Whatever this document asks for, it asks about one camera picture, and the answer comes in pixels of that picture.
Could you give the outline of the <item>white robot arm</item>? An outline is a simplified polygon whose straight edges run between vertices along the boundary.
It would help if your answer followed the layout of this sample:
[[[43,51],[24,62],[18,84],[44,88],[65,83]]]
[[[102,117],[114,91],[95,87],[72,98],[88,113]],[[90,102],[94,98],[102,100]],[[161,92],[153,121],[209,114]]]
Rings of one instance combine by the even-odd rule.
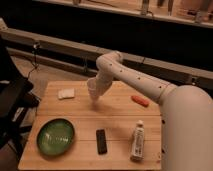
[[[176,86],[122,62],[118,51],[97,58],[97,90],[105,93],[117,78],[159,105],[162,170],[213,171],[213,98],[197,86]]]

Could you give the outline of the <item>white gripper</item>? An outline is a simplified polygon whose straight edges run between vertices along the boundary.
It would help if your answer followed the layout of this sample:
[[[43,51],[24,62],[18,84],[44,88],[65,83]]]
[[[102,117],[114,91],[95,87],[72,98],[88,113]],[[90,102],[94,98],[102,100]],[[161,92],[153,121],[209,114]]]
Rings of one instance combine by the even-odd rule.
[[[112,85],[112,77],[103,77],[102,75],[96,76],[96,92],[102,96]]]

